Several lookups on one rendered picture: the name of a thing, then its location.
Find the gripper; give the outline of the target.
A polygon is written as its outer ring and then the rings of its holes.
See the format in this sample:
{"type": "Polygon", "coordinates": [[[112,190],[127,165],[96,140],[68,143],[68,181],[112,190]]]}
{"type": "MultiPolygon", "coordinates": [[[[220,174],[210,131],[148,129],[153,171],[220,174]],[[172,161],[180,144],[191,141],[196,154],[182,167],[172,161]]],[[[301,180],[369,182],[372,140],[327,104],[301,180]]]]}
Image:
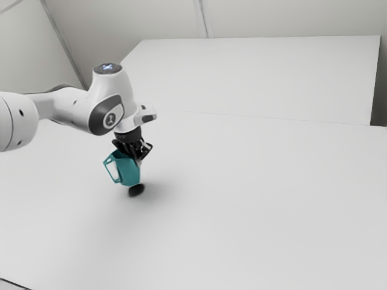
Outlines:
{"type": "Polygon", "coordinates": [[[122,153],[134,159],[137,166],[141,167],[142,160],[152,150],[153,145],[147,143],[142,137],[141,127],[125,133],[114,133],[112,144],[122,153]]]}

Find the teal faceted mug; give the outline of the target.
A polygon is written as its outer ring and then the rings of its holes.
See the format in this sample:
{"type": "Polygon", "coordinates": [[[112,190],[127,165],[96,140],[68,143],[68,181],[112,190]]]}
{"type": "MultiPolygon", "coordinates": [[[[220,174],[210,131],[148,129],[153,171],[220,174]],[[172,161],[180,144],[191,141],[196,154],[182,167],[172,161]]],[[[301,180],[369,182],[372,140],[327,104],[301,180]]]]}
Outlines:
{"type": "Polygon", "coordinates": [[[140,168],[131,157],[113,151],[104,161],[103,165],[114,183],[132,187],[140,183],[140,168]]]}

